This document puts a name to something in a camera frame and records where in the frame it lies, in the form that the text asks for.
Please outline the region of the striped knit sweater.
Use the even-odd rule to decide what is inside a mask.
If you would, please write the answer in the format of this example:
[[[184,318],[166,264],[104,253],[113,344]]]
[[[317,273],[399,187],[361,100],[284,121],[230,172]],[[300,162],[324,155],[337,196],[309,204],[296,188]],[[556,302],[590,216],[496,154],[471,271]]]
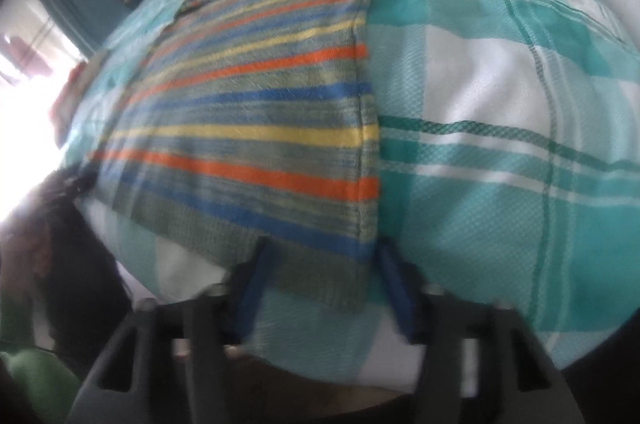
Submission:
[[[279,289],[366,295],[378,225],[371,0],[184,0],[90,157],[96,197],[229,267],[267,239]]]

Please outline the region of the teal plaid bedspread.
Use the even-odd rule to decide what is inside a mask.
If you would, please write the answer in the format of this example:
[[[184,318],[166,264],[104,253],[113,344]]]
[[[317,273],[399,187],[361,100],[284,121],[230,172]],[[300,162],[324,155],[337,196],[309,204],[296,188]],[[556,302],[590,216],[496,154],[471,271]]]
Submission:
[[[184,0],[145,0],[106,40],[63,147],[90,164],[142,58]],[[367,73],[378,116],[378,225],[427,279],[521,311],[557,366],[639,306],[639,52],[601,0],[371,0]],[[232,266],[81,204],[131,274],[184,300]],[[274,273],[246,349],[315,380],[405,388],[375,274],[344,309]]]

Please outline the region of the red folded garment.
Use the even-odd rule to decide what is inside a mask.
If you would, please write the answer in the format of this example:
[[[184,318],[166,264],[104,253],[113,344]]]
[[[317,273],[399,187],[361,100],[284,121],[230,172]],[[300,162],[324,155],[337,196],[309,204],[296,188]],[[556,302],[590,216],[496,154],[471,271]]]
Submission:
[[[79,77],[85,71],[87,65],[88,62],[83,60],[70,71],[65,84],[51,107],[49,117],[53,126],[55,145],[58,148],[61,148],[66,142],[70,119],[75,112],[74,103],[79,90]]]

